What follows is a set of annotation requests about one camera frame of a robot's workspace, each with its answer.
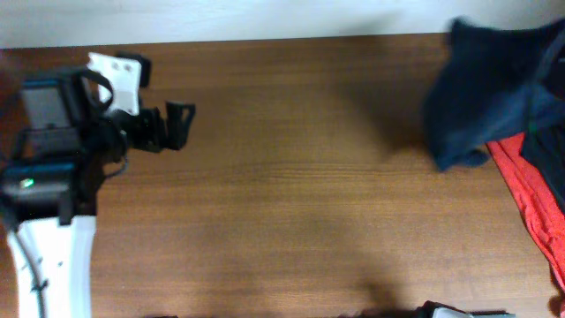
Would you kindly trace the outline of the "dark blue shirt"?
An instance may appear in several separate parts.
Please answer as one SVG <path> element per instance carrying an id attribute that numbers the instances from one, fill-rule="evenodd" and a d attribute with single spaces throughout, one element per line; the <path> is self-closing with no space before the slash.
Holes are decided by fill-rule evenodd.
<path id="1" fill-rule="evenodd" d="M 564 119 L 559 55 L 564 21 L 503 30 L 455 18 L 449 58 L 421 111 L 427 146 L 440 171 L 480 166 L 480 146 Z"/>

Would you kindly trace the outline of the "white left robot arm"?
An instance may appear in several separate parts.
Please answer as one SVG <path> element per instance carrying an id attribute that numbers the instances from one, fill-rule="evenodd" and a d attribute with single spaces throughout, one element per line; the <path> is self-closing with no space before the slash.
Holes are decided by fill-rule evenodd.
<path id="1" fill-rule="evenodd" d="M 14 262 L 21 317 L 88 317 L 97 194 L 105 166 L 127 167 L 135 148 L 179 150 L 196 109 L 168 102 L 138 115 L 113 110 L 89 84 L 110 87 L 86 67 L 29 76 L 20 89 L 31 125 L 1 171 L 1 214 Z"/>

